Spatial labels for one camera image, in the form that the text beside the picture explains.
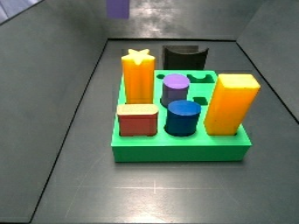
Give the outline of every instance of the gray table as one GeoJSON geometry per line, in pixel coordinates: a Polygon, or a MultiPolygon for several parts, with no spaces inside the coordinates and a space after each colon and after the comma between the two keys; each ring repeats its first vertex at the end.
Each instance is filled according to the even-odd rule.
{"type": "Polygon", "coordinates": [[[299,126],[234,42],[110,41],[79,106],[35,223],[299,221],[299,126]],[[262,85],[243,122],[243,162],[116,164],[110,146],[124,49],[210,47],[206,69],[253,73],[262,85]]]}

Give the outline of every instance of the purple object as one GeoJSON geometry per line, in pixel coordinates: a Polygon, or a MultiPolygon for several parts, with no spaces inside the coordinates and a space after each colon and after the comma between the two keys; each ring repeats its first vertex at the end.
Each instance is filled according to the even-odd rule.
{"type": "Polygon", "coordinates": [[[171,102],[187,100],[190,84],[190,79],[179,73],[164,76],[162,104],[166,108],[171,102]]]}
{"type": "Polygon", "coordinates": [[[107,17],[128,18],[130,0],[107,0],[107,17]]]}

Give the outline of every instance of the purple cylinder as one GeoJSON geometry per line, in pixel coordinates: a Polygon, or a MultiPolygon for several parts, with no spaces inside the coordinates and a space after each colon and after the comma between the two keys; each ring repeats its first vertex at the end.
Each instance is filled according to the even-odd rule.
{"type": "Polygon", "coordinates": [[[164,76],[162,104],[166,108],[171,102],[187,100],[190,84],[190,79],[179,73],[164,76]]]}

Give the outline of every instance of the gray surface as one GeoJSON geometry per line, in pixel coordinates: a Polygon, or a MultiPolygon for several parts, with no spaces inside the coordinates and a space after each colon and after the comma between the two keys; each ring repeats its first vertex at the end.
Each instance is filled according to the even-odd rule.
{"type": "Polygon", "coordinates": [[[108,19],[111,38],[237,40],[266,0],[131,0],[130,19],[108,19]]]}
{"type": "Polygon", "coordinates": [[[299,127],[235,43],[110,41],[79,106],[35,223],[299,221],[299,127]],[[253,73],[262,85],[245,126],[243,162],[116,164],[110,146],[122,49],[210,48],[207,69],[253,73]]]}
{"type": "Polygon", "coordinates": [[[51,0],[0,26],[0,222],[30,221],[107,41],[98,1],[51,0]]]}
{"type": "Polygon", "coordinates": [[[238,43],[299,119],[299,2],[269,1],[238,43]]]}

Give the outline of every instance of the shape sorter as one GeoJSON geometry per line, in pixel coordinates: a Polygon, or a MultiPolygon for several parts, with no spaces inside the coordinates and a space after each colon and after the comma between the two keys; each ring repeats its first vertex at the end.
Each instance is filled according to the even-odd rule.
{"type": "MultiPolygon", "coordinates": [[[[218,75],[214,71],[154,71],[154,104],[159,108],[158,133],[155,136],[120,136],[116,116],[111,142],[116,162],[239,161],[243,159],[251,142],[242,124],[235,136],[210,136],[206,132],[203,121],[217,80],[218,75]],[[167,74],[182,74],[190,78],[187,100],[202,105],[196,132],[191,136],[171,136],[164,131],[167,108],[162,105],[160,98],[163,78],[167,74]]],[[[123,77],[118,105],[126,103],[123,77]]]]}

